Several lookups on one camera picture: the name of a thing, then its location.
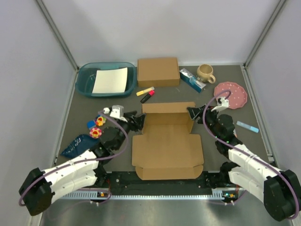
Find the brown cardboard box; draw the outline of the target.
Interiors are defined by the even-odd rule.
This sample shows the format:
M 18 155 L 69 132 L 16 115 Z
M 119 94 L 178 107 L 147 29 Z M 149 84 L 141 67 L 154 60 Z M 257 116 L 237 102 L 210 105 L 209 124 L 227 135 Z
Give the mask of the brown cardboard box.
M 204 157 L 187 107 L 193 102 L 143 104 L 142 134 L 133 136 L 132 165 L 141 180 L 196 179 Z
M 175 87 L 180 84 L 176 57 L 140 58 L 137 61 L 138 87 Z

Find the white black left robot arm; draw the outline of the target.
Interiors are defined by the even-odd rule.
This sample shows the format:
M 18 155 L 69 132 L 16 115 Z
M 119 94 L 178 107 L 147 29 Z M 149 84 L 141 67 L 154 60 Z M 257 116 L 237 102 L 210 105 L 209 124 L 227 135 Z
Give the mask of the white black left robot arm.
M 66 194 L 87 186 L 103 186 L 107 180 L 103 166 L 127 149 L 129 132 L 141 131 L 146 118 L 145 113 L 124 113 L 116 106 L 104 108 L 98 115 L 114 124 L 105 128 L 104 141 L 65 163 L 45 170 L 35 168 L 27 175 L 19 188 L 18 204 L 31 216 L 44 212 Z

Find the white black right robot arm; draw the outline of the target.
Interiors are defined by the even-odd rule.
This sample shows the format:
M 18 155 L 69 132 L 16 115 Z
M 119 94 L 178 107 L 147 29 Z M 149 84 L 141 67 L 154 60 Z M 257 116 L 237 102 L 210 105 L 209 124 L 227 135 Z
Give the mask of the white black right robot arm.
M 220 154 L 229 159 L 220 168 L 224 186 L 236 184 L 261 201 L 276 221 L 294 219 L 301 210 L 301 185 L 291 170 L 280 170 L 252 153 L 234 134 L 231 116 L 205 106 L 187 107 L 190 118 L 204 125 L 216 140 Z

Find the closed brown cardboard box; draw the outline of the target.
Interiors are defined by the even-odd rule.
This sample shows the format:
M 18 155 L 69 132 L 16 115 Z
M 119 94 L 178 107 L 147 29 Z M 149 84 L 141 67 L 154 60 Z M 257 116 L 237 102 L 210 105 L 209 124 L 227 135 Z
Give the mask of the closed brown cardboard box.
M 176 57 L 140 58 L 137 61 L 138 87 L 175 87 L 180 84 Z

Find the black pink highlighter pen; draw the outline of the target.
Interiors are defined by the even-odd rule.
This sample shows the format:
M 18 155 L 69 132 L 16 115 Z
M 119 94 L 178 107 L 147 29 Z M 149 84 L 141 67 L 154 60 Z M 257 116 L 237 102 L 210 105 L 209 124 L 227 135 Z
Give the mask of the black pink highlighter pen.
M 150 92 L 148 92 L 141 100 L 140 103 L 144 104 L 146 101 L 148 101 L 153 95 L 155 94 L 154 90 L 151 90 Z

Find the yellow highlighter pen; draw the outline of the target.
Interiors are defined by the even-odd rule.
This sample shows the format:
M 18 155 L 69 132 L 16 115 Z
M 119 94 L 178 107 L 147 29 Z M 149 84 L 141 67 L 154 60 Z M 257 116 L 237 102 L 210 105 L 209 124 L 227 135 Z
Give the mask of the yellow highlighter pen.
M 141 91 L 136 92 L 136 95 L 137 95 L 137 96 L 141 96 L 141 95 L 143 95 L 143 94 L 149 93 L 150 91 L 153 91 L 154 89 L 155 89 L 154 87 L 149 87 L 149 88 L 147 88 L 147 89 L 144 89 L 144 90 L 141 90 Z

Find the blue toothbrush package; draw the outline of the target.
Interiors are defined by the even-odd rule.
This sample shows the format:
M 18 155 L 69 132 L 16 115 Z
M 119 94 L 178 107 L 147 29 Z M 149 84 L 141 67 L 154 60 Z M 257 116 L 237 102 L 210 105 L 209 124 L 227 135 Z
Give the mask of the blue toothbrush package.
M 195 75 L 193 75 L 187 69 L 182 68 L 179 71 L 179 73 L 180 73 L 181 80 L 184 81 L 186 84 L 188 84 L 191 88 L 193 88 L 198 93 L 201 93 L 201 91 L 205 88 L 206 84 L 201 82 Z

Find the green yellow plush flower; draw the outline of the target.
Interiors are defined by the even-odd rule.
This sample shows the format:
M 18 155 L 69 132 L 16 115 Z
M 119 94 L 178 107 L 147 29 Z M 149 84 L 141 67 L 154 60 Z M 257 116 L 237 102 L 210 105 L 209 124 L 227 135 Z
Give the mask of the green yellow plush flower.
M 103 126 L 105 123 L 106 123 L 106 118 L 105 118 L 105 117 L 98 115 L 98 116 L 95 118 L 95 125 L 96 125 L 97 127 L 101 127 L 101 126 Z

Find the beige ceramic mug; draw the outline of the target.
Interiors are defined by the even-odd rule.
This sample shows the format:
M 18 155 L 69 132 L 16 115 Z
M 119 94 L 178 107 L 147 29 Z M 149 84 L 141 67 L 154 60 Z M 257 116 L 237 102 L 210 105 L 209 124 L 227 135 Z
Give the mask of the beige ceramic mug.
M 211 84 L 216 82 L 216 78 L 213 75 L 214 70 L 211 65 L 203 64 L 197 68 L 197 75 L 202 82 L 209 82 Z

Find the pink dotted plate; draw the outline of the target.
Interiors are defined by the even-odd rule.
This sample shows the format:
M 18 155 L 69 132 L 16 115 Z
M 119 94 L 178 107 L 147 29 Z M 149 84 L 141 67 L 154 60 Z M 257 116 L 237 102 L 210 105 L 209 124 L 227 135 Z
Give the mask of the pink dotted plate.
M 229 109 L 235 110 L 238 108 L 242 108 L 247 103 L 247 92 L 242 86 L 238 85 L 235 82 L 227 81 L 219 83 L 214 88 L 214 96 L 225 90 L 231 91 L 231 95 L 228 98 Z

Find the pink plush flower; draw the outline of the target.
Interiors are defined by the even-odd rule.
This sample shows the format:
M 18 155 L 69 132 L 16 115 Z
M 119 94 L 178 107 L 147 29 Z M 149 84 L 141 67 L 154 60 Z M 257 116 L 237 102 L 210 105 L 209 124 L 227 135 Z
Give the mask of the pink plush flower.
M 102 130 L 100 128 L 94 127 L 90 130 L 89 135 L 93 139 L 98 139 L 102 135 Z

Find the white paper sheet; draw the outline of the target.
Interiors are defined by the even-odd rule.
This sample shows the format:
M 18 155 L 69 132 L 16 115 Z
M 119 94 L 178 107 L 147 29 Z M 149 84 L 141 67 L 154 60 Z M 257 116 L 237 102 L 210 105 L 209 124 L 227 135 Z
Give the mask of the white paper sheet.
M 122 93 L 127 85 L 127 67 L 114 70 L 97 70 L 92 94 Z

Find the dark blue patterned pouch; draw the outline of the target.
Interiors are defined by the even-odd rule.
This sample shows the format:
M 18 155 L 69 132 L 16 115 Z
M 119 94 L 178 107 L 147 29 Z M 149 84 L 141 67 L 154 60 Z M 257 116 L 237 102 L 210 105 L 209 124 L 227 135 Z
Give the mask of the dark blue patterned pouch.
M 83 154 L 87 149 L 98 143 L 98 139 L 92 138 L 90 135 L 78 135 L 61 153 L 60 155 L 73 159 Z

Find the light blue marker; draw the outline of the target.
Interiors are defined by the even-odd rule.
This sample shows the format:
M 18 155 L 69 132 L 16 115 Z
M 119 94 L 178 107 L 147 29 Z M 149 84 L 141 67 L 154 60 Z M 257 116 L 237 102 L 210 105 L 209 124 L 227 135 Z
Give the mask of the light blue marker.
M 243 123 L 243 122 L 241 122 L 241 121 L 237 121 L 236 125 L 238 125 L 238 126 L 240 126 L 240 127 L 242 127 L 242 128 L 245 128 L 245 129 L 247 129 L 247 130 L 249 130 L 249 131 L 252 131 L 252 132 L 254 132 L 254 133 L 258 133 L 258 132 L 259 132 L 259 129 L 258 129 L 258 128 L 253 127 L 253 126 L 251 126 L 251 125 L 248 125 L 248 124 L 246 124 L 246 123 Z

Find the teal plastic bin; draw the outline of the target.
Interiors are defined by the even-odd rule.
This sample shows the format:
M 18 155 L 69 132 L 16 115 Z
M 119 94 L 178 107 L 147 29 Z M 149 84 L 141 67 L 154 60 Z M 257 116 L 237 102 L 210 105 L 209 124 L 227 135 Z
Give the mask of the teal plastic bin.
M 127 97 L 137 84 L 137 69 L 128 62 L 88 63 L 79 69 L 75 89 L 87 97 Z

